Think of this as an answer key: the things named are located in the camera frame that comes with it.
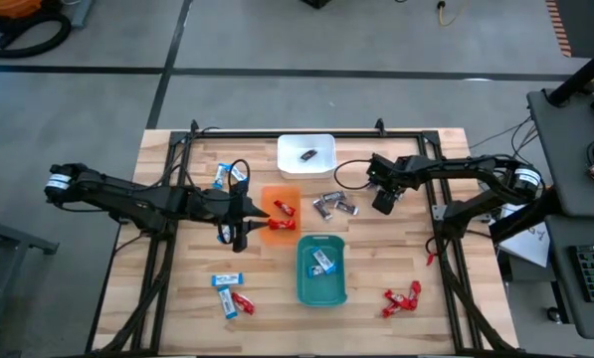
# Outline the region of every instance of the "wooden table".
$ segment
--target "wooden table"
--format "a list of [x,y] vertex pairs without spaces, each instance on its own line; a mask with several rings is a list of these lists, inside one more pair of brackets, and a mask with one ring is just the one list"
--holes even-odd
[[[445,156],[457,158],[469,154],[463,129],[438,130]],[[169,130],[144,133],[134,181],[149,184],[159,178],[169,135]],[[372,152],[395,159],[417,154],[418,145],[414,140],[393,138],[336,140],[339,163],[367,159]],[[264,186],[288,183],[277,170],[275,139],[197,140],[191,153],[190,173],[200,187],[208,187],[212,182],[217,163],[230,163],[238,158],[247,159],[253,170],[250,196],[256,203],[261,203]],[[350,186],[365,183],[366,165],[357,163],[343,168],[339,179]],[[373,191],[350,192],[360,214],[351,217],[334,211],[333,219],[326,223],[311,202],[320,193],[340,189],[333,179],[289,183],[301,187],[303,234],[328,233],[345,240],[347,302],[336,308],[310,308],[298,302],[295,247],[264,246],[259,234],[252,233],[248,248],[234,254],[230,246],[217,242],[215,227],[180,222],[160,354],[453,353],[439,266],[426,266],[424,244],[433,231],[425,190],[408,190],[389,216],[371,208]],[[450,180],[450,185],[455,199],[468,199],[479,192],[475,180]],[[482,224],[472,224],[470,228],[486,229]],[[136,235],[135,227],[125,227],[118,244]],[[516,346],[492,242],[467,235],[463,246],[477,305],[504,340]],[[147,248],[148,239],[143,239],[115,257],[94,348],[107,344],[133,311]],[[215,273],[239,271],[244,273],[245,284],[233,290],[250,298],[257,311],[253,316],[242,313],[226,320],[215,288],[210,286],[210,277]],[[407,294],[415,279],[423,286],[418,309],[382,318],[380,311],[388,304],[383,292],[392,288]],[[465,341],[469,343],[461,306],[459,316]],[[150,323],[147,319],[145,337],[150,336]]]

